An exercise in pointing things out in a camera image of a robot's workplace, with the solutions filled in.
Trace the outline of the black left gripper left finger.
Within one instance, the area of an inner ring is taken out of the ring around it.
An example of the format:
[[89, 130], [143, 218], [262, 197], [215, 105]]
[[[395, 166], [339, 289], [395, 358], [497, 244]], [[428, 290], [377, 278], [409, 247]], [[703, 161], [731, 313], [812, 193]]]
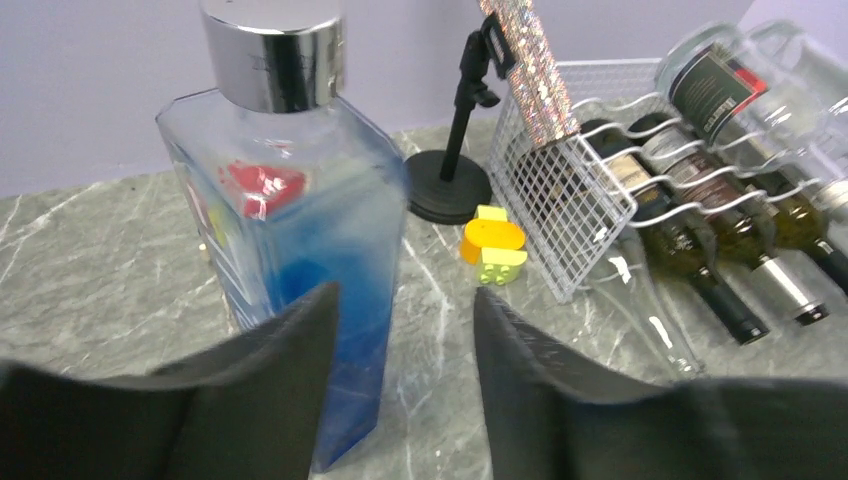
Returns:
[[146, 375], [76, 379], [1, 363], [5, 479], [305, 479], [339, 288]]

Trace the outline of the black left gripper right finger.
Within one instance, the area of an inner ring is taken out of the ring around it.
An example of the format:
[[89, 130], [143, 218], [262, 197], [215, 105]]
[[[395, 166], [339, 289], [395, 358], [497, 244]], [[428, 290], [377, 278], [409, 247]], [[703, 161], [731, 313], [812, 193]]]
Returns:
[[475, 357], [497, 479], [843, 479], [847, 386], [698, 378], [658, 386], [525, 321], [485, 287]]

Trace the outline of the clear glass wine bottle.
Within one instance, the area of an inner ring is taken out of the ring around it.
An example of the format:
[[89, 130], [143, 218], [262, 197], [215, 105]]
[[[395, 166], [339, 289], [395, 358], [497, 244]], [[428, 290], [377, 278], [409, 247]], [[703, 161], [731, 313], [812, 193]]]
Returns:
[[660, 298], [639, 235], [624, 229], [588, 272], [583, 288], [617, 310], [671, 380], [706, 374], [678, 316]]

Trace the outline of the tall blue square bottle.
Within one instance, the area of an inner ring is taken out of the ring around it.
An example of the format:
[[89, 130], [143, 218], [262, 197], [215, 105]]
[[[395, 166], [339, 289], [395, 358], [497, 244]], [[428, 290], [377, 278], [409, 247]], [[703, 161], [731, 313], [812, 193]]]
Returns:
[[342, 97], [337, 1], [204, 1], [216, 84], [155, 118], [228, 307], [258, 327], [325, 282], [340, 318], [311, 468], [377, 425], [409, 181]]

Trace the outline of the dark green wine bottle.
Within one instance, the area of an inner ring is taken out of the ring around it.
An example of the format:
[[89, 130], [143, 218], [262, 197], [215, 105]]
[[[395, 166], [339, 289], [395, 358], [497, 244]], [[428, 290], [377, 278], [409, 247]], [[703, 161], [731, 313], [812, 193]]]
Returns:
[[[636, 144], [610, 120], [588, 120], [581, 124], [581, 132], [622, 186], [633, 190], [637, 204], [634, 221], [654, 220], [681, 205], [666, 183], [650, 181], [653, 175], [633, 150]], [[637, 233], [650, 271], [691, 287], [738, 344], [749, 344], [769, 333], [764, 321], [718, 273], [715, 235], [694, 211], [677, 213], [641, 227]]]

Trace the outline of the green wine bottle brown label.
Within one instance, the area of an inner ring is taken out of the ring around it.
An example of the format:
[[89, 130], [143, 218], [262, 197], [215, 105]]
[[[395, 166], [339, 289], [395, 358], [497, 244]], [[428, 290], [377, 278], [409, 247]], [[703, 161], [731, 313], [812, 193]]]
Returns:
[[745, 279], [759, 300], [802, 326], [829, 316], [821, 296], [778, 258], [776, 225], [765, 208], [753, 198], [742, 199], [746, 192], [733, 174], [716, 173], [723, 162], [694, 134], [679, 123], [662, 125], [671, 118], [649, 113], [628, 127], [647, 168], [671, 177], [683, 200], [709, 211], [704, 218], [715, 232], [720, 259], [748, 270]]

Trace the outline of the clear bottle dark label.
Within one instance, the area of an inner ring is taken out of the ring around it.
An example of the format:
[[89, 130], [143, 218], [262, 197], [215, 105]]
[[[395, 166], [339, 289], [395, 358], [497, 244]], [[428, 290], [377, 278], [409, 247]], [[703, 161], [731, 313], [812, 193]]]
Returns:
[[783, 170], [833, 221], [846, 224], [846, 125], [809, 83], [768, 59], [736, 26], [707, 24], [678, 42], [654, 83], [732, 165]]

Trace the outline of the clear round glass bottle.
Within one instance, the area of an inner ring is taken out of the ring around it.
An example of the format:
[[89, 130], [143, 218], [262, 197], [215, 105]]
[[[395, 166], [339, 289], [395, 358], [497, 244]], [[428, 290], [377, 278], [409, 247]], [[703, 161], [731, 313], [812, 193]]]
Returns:
[[770, 20], [747, 32], [758, 49], [804, 83], [847, 133], [847, 62], [790, 20]]

